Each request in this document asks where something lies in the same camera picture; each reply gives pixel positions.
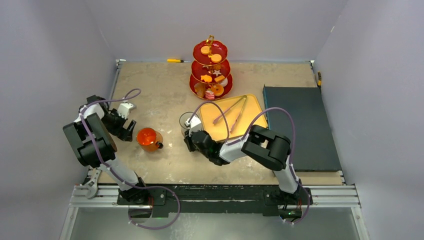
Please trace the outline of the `orange mug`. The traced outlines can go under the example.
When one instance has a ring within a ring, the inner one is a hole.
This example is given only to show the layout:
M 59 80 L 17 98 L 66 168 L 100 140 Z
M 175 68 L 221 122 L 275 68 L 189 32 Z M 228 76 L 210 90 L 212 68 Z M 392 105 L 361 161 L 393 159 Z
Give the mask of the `orange mug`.
M 136 135 L 136 141 L 146 152 L 155 152 L 164 147 L 161 133 L 150 127 L 139 130 Z

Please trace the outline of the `white ribbed mug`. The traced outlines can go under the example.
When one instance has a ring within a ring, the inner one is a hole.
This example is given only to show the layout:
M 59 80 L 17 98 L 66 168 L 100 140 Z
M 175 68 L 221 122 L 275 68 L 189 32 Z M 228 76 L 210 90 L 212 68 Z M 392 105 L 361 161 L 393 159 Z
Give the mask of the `white ribbed mug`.
M 189 112 L 185 112 L 183 113 L 180 118 L 179 118 L 179 124 L 181 127 L 181 134 L 184 136 L 185 134 L 188 134 L 189 136 L 189 130 L 185 127 L 184 123 L 188 118 L 192 118 L 194 115 L 193 112 L 189 111 Z

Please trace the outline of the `red white cake slice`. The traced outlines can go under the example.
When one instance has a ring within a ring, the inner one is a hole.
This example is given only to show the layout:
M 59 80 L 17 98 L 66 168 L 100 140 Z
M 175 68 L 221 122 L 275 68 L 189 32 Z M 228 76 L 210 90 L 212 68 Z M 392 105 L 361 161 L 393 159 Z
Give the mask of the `red white cake slice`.
M 211 90 L 206 90 L 204 97 L 207 100 L 214 100 L 215 99 L 215 93 Z

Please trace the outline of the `pink handled metal tongs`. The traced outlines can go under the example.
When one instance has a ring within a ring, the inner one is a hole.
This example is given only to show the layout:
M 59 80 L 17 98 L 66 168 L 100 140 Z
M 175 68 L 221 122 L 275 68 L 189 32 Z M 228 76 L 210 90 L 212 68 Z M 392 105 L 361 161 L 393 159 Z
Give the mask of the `pink handled metal tongs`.
M 223 111 L 223 115 L 219 115 L 212 121 L 213 126 L 216 126 L 218 123 L 222 122 L 225 117 L 227 123 L 231 123 L 229 126 L 229 132 L 234 134 L 245 109 L 247 98 L 247 95 L 242 95 L 239 97 L 232 105 Z

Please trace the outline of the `red three tier stand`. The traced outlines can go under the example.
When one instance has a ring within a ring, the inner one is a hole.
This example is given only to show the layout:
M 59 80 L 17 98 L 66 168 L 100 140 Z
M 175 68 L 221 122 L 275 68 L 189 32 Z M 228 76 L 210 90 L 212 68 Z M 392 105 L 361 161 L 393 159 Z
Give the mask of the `red three tier stand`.
M 211 53 L 209 55 L 204 55 L 201 53 L 201 47 L 203 46 L 210 46 L 211 47 Z M 219 63 L 213 63 L 211 61 L 211 56 L 213 54 L 220 54 L 222 56 L 222 61 Z M 189 88 L 191 92 L 196 95 L 194 90 L 194 85 L 196 83 L 203 83 L 206 84 L 206 91 L 210 91 L 210 87 L 212 85 L 220 84 L 215 82 L 215 75 L 213 75 L 214 70 L 220 70 L 223 76 L 228 79 L 228 84 L 224 87 L 224 93 L 221 96 L 215 96 L 214 100 L 219 100 L 223 98 L 225 95 L 227 95 L 232 87 L 233 87 L 233 76 L 231 74 L 231 66 L 230 62 L 228 61 L 228 48 L 225 44 L 223 44 L 221 41 L 216 40 L 213 35 L 209 35 L 207 39 L 201 41 L 200 43 L 196 44 L 192 51 L 193 56 L 193 62 L 191 63 L 191 75 L 189 78 Z M 212 77 L 212 82 L 203 82 L 201 81 L 202 75 L 209 75 Z

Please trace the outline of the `orange fish cookie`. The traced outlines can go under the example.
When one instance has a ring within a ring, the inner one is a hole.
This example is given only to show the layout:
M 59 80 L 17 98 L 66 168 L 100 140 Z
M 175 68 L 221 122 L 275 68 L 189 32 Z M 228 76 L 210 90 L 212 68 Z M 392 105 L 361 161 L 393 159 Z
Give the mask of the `orange fish cookie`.
M 200 80 L 205 83 L 211 83 L 213 78 L 210 75 L 201 75 Z

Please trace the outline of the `square scalloped biscuit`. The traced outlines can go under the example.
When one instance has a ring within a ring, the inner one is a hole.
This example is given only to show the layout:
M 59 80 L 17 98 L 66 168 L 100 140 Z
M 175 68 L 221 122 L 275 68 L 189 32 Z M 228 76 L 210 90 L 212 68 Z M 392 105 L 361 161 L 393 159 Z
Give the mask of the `square scalloped biscuit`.
M 220 75 L 214 79 L 216 83 L 222 82 L 226 77 L 224 75 Z

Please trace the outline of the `round biscuit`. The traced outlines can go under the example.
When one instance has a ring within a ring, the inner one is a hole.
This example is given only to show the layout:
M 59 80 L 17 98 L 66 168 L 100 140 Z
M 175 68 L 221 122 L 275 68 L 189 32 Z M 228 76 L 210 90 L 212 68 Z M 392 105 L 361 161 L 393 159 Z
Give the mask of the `round biscuit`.
M 200 52 L 203 55 L 209 55 L 212 52 L 212 47 L 208 45 L 204 45 L 200 48 Z
M 220 54 L 217 54 L 217 53 L 212 54 L 211 57 L 210 57 L 210 60 L 213 63 L 220 63 L 222 61 L 222 59 L 223 59 L 222 56 Z

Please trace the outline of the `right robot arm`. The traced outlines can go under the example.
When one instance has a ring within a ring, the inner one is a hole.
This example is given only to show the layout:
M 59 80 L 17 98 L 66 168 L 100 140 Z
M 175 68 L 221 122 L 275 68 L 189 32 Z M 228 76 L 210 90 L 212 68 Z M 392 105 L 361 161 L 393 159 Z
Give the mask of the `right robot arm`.
M 273 171 L 284 202 L 292 204 L 300 198 L 299 181 L 290 166 L 291 141 L 286 136 L 256 124 L 251 127 L 246 138 L 231 142 L 217 142 L 205 130 L 187 129 L 183 135 L 190 152 L 201 153 L 217 166 L 250 157 Z

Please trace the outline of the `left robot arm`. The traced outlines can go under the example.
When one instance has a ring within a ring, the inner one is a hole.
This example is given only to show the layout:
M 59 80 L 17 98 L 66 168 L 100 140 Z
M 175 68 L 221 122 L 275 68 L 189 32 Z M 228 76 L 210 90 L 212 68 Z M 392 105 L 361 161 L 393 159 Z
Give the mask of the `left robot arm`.
M 113 179 L 119 187 L 119 195 L 128 202 L 138 205 L 146 203 L 149 191 L 146 184 L 133 170 L 120 161 L 113 137 L 132 142 L 137 124 L 131 120 L 124 127 L 133 109 L 129 102 L 123 102 L 117 109 L 109 109 L 105 98 L 92 95 L 79 108 L 77 119 L 65 125 L 62 130 L 77 160 L 83 166 L 98 169 Z

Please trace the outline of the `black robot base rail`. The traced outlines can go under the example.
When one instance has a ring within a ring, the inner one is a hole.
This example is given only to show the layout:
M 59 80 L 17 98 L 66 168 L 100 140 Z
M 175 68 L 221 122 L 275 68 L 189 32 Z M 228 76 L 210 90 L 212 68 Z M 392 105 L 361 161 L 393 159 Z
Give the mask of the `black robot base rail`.
M 170 213 L 200 213 L 296 219 L 313 204 L 313 199 L 308 187 L 299 187 L 290 194 L 278 185 L 157 184 L 153 189 L 137 189 L 129 198 L 119 193 L 117 204 L 132 209 L 147 207 L 154 218 L 168 217 Z

